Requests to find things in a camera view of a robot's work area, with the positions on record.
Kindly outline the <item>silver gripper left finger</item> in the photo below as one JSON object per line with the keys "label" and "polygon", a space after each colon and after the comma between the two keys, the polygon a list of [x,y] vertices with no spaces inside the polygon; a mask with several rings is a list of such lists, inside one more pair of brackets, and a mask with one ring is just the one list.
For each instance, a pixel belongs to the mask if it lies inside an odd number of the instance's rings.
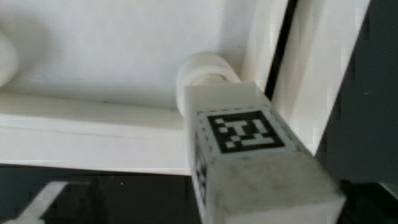
{"label": "silver gripper left finger", "polygon": [[199,224],[190,181],[117,176],[49,182],[5,224]]}

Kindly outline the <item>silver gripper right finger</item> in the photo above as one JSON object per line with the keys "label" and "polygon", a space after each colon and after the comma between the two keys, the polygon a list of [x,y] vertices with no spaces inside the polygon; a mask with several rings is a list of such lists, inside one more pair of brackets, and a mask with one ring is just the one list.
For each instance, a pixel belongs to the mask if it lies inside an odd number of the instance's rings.
{"label": "silver gripper right finger", "polygon": [[398,184],[339,182],[346,202],[335,224],[398,224]]}

